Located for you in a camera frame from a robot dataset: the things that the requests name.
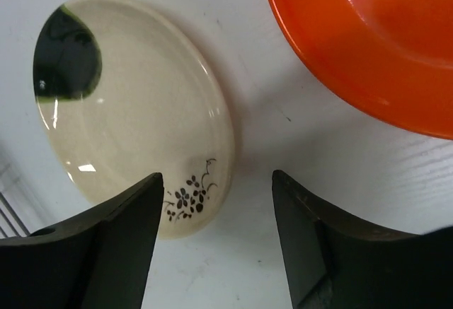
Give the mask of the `cream plate with flowers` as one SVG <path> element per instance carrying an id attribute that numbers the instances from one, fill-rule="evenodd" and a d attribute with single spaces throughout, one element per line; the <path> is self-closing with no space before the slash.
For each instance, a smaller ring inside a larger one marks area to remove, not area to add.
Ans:
<path id="1" fill-rule="evenodd" d="M 38 36 L 33 85 L 50 144 L 90 203 L 161 173 L 162 238 L 217 215 L 236 153 L 229 108 L 197 47 L 150 5 L 59 6 Z"/>

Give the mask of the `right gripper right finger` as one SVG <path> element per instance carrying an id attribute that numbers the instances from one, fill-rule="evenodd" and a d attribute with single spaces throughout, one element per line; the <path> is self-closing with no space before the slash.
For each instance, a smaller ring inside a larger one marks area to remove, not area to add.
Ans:
<path id="1" fill-rule="evenodd" d="M 272 175 L 294 308 L 451 308 L 452 229 L 415 235 L 363 220 Z"/>

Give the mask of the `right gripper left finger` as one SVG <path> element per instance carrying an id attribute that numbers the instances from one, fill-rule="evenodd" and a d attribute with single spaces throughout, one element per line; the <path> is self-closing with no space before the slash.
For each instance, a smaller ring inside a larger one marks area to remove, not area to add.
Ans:
<path id="1" fill-rule="evenodd" d="M 2 308 L 141 308 L 164 200 L 161 173 L 27 237 L 1 240 Z"/>

